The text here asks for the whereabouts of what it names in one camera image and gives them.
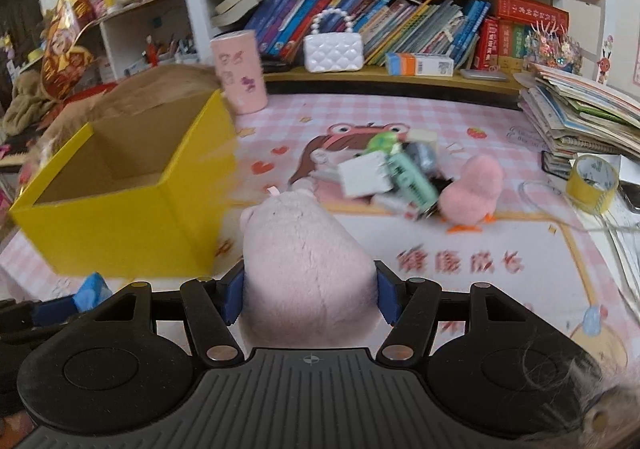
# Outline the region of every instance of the yellow tape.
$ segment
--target yellow tape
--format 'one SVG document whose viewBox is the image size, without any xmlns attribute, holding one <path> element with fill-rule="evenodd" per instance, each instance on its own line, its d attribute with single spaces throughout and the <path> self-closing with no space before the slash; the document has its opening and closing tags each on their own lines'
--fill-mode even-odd
<svg viewBox="0 0 640 449">
<path fill-rule="evenodd" d="M 618 183 L 618 172 L 609 162 L 597 156 L 583 155 L 571 168 L 566 193 L 583 211 L 602 214 L 609 209 Z"/>
</svg>

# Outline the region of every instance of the red heart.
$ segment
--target red heart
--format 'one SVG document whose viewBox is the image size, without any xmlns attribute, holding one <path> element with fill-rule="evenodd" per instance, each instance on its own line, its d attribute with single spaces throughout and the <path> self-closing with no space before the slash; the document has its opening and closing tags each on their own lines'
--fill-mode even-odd
<svg viewBox="0 0 640 449">
<path fill-rule="evenodd" d="M 273 148 L 271 153 L 273 153 L 273 155 L 284 155 L 288 151 L 289 148 L 287 146 L 280 146 L 279 148 Z"/>
<path fill-rule="evenodd" d="M 269 162 L 268 164 L 265 164 L 263 161 L 259 160 L 258 162 L 254 162 L 251 165 L 251 171 L 254 172 L 254 174 L 264 174 L 264 173 L 268 173 L 271 171 L 271 169 L 275 168 L 275 166 L 273 165 L 273 162 Z"/>
</svg>

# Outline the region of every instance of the strawberry illustration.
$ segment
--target strawberry illustration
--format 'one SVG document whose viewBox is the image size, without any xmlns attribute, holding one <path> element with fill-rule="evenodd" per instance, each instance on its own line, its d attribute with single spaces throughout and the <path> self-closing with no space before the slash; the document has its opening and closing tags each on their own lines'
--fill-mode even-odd
<svg viewBox="0 0 640 449">
<path fill-rule="evenodd" d="M 466 134 L 472 139 L 486 139 L 486 133 L 480 128 L 467 128 Z"/>
</svg>

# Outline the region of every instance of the desk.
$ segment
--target desk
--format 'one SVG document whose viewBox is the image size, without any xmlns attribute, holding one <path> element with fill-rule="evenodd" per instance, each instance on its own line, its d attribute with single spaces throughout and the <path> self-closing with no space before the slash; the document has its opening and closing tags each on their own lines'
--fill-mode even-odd
<svg viewBox="0 0 640 449">
<path fill-rule="evenodd" d="M 342 155 L 364 148 L 372 134 L 402 127 L 427 128 L 439 137 L 444 169 L 460 170 L 479 153 L 494 155 L 506 173 L 498 201 L 498 222 L 481 234 L 444 234 L 444 224 L 430 219 L 408 222 L 383 210 L 342 200 L 335 187 L 319 184 L 316 194 L 325 206 L 370 252 L 401 277 L 423 275 L 444 289 L 468 291 L 474 281 L 489 281 L 540 317 L 583 344 L 596 357 L 619 366 L 640 354 L 640 327 L 626 312 L 606 261 L 590 235 L 574 233 L 546 217 L 534 215 L 518 195 L 523 180 L 546 182 L 539 168 L 542 141 L 521 112 L 446 101 L 354 95 L 271 96 L 266 109 L 239 116 L 239 206 L 267 197 L 266 188 L 286 190 L 292 178 L 306 178 L 314 168 L 310 153 L 318 148 Z M 552 191 L 529 192 L 563 220 L 577 223 L 567 202 Z M 231 210 L 223 227 L 215 273 L 223 273 L 241 255 L 237 220 Z M 419 252 L 418 262 L 412 253 Z M 443 252 L 458 264 L 439 263 Z M 479 271 L 473 256 L 488 252 L 494 270 Z M 0 266 L 28 293 L 49 299 L 75 291 L 79 278 L 52 273 L 22 233 L 0 254 Z M 117 289 L 127 282 L 108 281 Z M 152 280 L 154 289 L 177 288 L 181 280 Z M 601 328 L 585 331 L 582 318 L 597 311 Z M 385 325 L 362 344 L 376 350 Z M 460 325 L 443 325 L 438 344 L 462 333 Z M 165 334 L 178 337 L 178 331 Z"/>
</svg>

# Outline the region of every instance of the white quilted bag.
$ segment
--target white quilted bag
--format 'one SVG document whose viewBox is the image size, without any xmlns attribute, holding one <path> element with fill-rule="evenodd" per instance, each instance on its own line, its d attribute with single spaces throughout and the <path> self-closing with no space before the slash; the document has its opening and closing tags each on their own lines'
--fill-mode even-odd
<svg viewBox="0 0 640 449">
<path fill-rule="evenodd" d="M 344 32 L 319 33 L 320 21 L 340 14 L 347 24 Z M 325 9 L 313 20 L 311 35 L 305 38 L 305 68 L 311 73 L 360 70 L 364 64 L 362 38 L 353 31 L 351 16 L 345 10 Z"/>
</svg>

